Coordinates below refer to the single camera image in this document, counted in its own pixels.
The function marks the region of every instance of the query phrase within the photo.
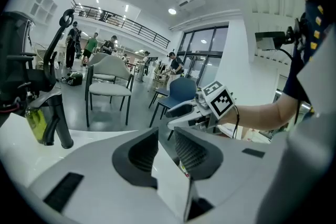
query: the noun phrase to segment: yellow bottle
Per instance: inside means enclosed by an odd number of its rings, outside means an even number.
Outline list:
[[[26,119],[38,143],[43,144],[43,134],[47,127],[46,119],[44,118],[41,109],[27,108]]]

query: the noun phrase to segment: blue shirt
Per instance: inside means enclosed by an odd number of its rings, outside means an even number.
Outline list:
[[[297,79],[297,74],[305,64],[312,59],[314,53],[320,47],[332,20],[331,17],[326,15],[326,7],[320,5],[315,0],[306,1],[306,20],[308,33],[306,36],[305,47],[301,51],[296,47],[294,48],[293,61],[290,66],[289,76],[283,92],[299,101],[310,103],[304,89]]]

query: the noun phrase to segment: man in green shirt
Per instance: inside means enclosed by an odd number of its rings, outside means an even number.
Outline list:
[[[88,42],[86,43],[86,46],[85,46],[85,49],[84,49],[84,52],[83,52],[83,59],[82,59],[82,64],[81,64],[81,67],[85,64],[86,66],[89,64],[89,59],[90,59],[90,56],[91,56],[91,53],[93,51],[93,49],[97,46],[98,44],[98,41],[96,39],[96,37],[98,37],[98,33],[96,32],[93,36],[93,38],[90,38],[88,40]]]

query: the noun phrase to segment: ceiling light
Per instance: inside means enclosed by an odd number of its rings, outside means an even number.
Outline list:
[[[172,15],[176,14],[176,10],[174,10],[173,8],[168,9],[168,12]]]

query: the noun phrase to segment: window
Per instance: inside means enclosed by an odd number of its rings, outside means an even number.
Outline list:
[[[188,51],[190,50],[208,51],[213,33],[214,33],[213,29],[195,32]]]
[[[184,61],[184,75],[199,87],[216,78],[222,59],[228,27],[214,27],[185,33],[177,56]]]
[[[214,57],[209,57],[208,61],[204,67],[204,71],[202,74],[202,77],[200,79],[200,82],[198,83],[199,87],[204,87],[210,84],[215,80],[217,70],[219,67],[219,63],[221,58],[214,58]]]
[[[185,35],[183,44],[180,48],[180,51],[186,51],[187,50],[192,35],[193,35],[193,33],[188,33],[188,34]]]
[[[227,27],[216,29],[214,39],[212,40],[211,51],[223,51],[224,50],[227,30],[228,30]]]

